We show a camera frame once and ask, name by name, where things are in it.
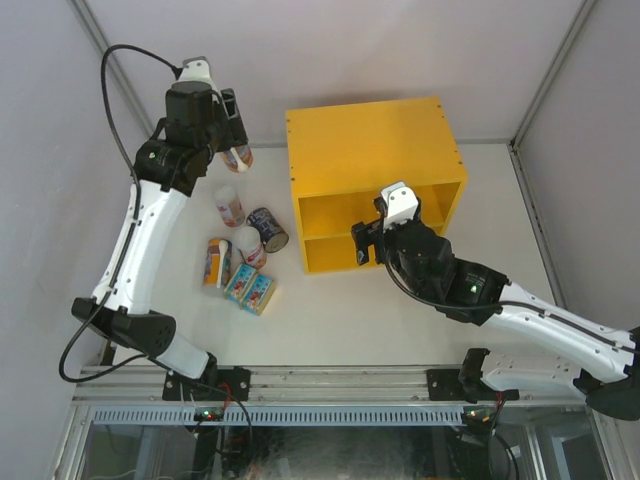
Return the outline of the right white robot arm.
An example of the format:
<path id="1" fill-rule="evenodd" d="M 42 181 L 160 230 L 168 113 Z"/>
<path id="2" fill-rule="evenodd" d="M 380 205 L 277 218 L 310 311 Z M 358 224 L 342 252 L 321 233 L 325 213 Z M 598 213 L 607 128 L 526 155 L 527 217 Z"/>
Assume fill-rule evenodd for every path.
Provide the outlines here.
<path id="1" fill-rule="evenodd" d="M 413 300 L 454 321 L 504 329 L 550 350 L 517 358 L 488 348 L 467 351 L 458 373 L 466 400 L 515 399 L 524 390 L 559 391 L 618 420 L 639 418 L 639 331 L 585 320 L 527 292 L 506 275 L 457 258 L 450 242 L 419 219 L 385 228 L 352 226 L 356 260 L 384 265 Z"/>

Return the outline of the yellow can with white spoon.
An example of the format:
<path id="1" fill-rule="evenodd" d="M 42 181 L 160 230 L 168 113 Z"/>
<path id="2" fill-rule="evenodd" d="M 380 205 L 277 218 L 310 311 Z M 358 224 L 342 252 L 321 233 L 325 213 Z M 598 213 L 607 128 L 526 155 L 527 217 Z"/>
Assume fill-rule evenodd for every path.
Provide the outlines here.
<path id="1" fill-rule="evenodd" d="M 224 238 L 213 238 L 207 244 L 204 287 L 224 288 L 231 277 L 232 243 Z"/>

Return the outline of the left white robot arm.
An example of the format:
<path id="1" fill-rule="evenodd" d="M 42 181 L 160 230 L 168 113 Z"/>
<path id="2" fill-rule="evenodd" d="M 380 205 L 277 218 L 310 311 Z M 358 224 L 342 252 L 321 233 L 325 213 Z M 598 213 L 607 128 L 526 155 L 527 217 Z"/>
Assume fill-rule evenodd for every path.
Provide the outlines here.
<path id="1" fill-rule="evenodd" d="M 215 154 L 248 137 L 233 89 L 178 81 L 165 95 L 166 115 L 138 149 L 125 220 L 103 279 L 74 300 L 78 331 L 92 330 L 173 373 L 206 400 L 219 387 L 216 357 L 177 331 L 175 319 L 152 310 L 155 276 L 169 235 Z"/>

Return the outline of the orange can with spoon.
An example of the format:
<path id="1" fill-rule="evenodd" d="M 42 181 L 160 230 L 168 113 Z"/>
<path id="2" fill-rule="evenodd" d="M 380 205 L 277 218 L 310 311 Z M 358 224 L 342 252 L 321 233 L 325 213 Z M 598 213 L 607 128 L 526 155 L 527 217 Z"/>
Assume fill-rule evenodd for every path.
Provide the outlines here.
<path id="1" fill-rule="evenodd" d="M 232 147 L 220 153 L 227 168 L 236 173 L 247 173 L 253 164 L 253 154 L 248 145 Z"/>

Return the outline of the yellow wooden shelf cabinet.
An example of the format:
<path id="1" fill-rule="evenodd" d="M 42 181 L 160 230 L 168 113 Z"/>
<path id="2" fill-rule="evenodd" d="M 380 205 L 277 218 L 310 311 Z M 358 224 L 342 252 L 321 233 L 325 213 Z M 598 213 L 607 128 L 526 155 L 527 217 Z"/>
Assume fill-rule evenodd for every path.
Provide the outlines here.
<path id="1" fill-rule="evenodd" d="M 306 273 L 356 268 L 351 228 L 378 219 L 380 191 L 404 182 L 421 219 L 449 227 L 468 173 L 436 96 L 286 113 L 292 203 Z"/>

